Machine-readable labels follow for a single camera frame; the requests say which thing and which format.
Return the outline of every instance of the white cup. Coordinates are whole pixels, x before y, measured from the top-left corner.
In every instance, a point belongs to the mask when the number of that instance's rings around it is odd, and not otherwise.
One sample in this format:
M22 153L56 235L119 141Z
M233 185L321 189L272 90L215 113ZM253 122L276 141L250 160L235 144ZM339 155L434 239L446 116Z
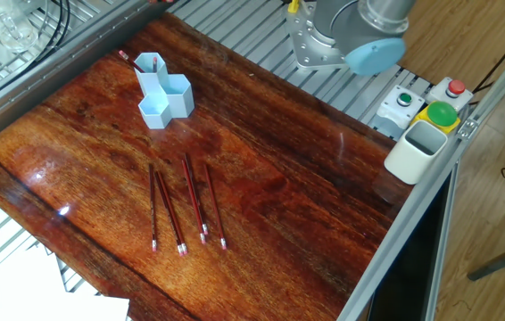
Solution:
M385 158L387 170L415 185L447 144L447 135L424 120L409 127Z

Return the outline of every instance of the white paper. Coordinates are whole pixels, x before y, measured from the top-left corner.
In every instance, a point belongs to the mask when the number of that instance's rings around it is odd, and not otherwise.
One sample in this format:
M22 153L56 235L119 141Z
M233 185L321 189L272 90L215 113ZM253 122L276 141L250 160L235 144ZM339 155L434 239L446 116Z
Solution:
M42 246L0 266L0 321L123 321L128 306L126 299L67 293L56 257Z

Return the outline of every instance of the wooden floor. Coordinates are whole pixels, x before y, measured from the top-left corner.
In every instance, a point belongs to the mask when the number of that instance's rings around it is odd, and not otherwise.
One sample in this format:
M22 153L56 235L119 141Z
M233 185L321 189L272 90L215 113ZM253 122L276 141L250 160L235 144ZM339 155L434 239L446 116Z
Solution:
M472 90L505 52L505 0L418 0L404 39L403 67L433 83L461 79Z
M467 272L505 251L505 98L460 163L436 320L505 320L505 268Z

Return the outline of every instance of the red button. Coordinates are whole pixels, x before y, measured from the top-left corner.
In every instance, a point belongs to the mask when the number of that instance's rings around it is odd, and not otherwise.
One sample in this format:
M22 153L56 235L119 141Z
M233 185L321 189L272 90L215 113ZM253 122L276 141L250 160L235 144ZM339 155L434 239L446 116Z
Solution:
M465 92L465 84L460 80L451 80L449 83L449 91L453 94L460 95Z

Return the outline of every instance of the glass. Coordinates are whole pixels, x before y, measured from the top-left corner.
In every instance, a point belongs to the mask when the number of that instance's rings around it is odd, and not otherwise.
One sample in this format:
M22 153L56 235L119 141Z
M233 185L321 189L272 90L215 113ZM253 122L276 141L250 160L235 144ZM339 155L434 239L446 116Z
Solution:
M38 33L29 18L13 0L0 0L0 42L9 50L21 53L35 44Z

